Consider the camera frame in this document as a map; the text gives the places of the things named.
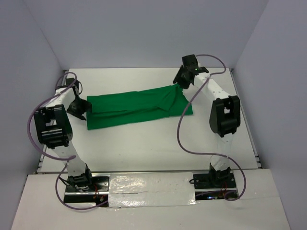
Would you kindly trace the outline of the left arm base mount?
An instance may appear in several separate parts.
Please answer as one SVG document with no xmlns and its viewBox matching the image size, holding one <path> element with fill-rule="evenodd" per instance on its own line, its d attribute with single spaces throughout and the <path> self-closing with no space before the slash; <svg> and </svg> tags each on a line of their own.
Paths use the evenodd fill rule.
<svg viewBox="0 0 307 230">
<path fill-rule="evenodd" d="M 80 187 L 67 185 L 63 201 L 66 204 L 93 203 L 108 206 L 110 174 L 93 173 L 91 184 Z"/>
</svg>

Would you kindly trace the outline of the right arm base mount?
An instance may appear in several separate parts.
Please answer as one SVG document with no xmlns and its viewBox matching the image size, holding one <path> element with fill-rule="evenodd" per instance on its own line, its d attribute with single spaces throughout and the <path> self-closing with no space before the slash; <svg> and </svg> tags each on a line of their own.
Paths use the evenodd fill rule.
<svg viewBox="0 0 307 230">
<path fill-rule="evenodd" d="M 216 170 L 212 165 L 206 173 L 193 174 L 189 183 L 194 185 L 196 200 L 237 199 L 238 191 L 230 167 Z"/>
</svg>

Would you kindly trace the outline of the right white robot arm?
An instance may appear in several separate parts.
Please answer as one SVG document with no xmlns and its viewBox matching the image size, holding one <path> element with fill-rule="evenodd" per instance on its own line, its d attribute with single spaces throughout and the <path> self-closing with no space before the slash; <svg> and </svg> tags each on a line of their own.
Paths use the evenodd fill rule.
<svg viewBox="0 0 307 230">
<path fill-rule="evenodd" d="M 206 67 L 199 65 L 197 57 L 214 58 L 222 64 L 224 69 L 219 72 L 209 72 Z M 212 80 L 212 76 L 224 74 L 225 72 L 226 66 L 218 57 L 209 54 L 192 54 L 182 57 L 182 65 L 173 80 L 174 84 L 177 83 L 183 89 L 188 89 L 191 84 L 198 88 L 179 119 L 177 142 L 187 153 L 210 155 L 208 180 L 213 187 L 220 187 L 225 182 L 225 177 L 230 174 L 230 161 L 234 161 L 230 158 L 231 145 L 237 128 L 241 124 L 240 98 L 236 95 L 230 95 Z M 217 140 L 216 153 L 193 152 L 187 150 L 180 141 L 179 132 L 183 117 L 200 92 L 212 102 L 209 126 Z"/>
</svg>

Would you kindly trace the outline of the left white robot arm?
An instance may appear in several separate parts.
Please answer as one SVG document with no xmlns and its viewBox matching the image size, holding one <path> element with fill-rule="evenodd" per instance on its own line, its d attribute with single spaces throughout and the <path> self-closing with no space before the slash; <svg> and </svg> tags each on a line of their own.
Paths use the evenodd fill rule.
<svg viewBox="0 0 307 230">
<path fill-rule="evenodd" d="M 80 82 L 67 78 L 64 85 L 56 86 L 55 97 L 39 105 L 33 112 L 38 141 L 56 153 L 50 158 L 67 164 L 67 186 L 88 191 L 94 185 L 91 170 L 79 157 L 73 143 L 73 130 L 68 115 L 85 121 L 85 113 L 92 112 L 92 104 L 80 98 Z"/>
</svg>

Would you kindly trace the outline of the green t-shirt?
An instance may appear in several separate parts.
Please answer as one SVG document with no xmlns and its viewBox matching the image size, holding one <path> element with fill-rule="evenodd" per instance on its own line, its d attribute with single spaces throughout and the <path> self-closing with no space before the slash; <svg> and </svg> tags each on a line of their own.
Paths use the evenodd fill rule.
<svg viewBox="0 0 307 230">
<path fill-rule="evenodd" d="M 189 103 L 177 84 L 88 96 L 87 101 L 92 104 L 92 111 L 86 114 L 88 130 L 181 116 Z"/>
</svg>

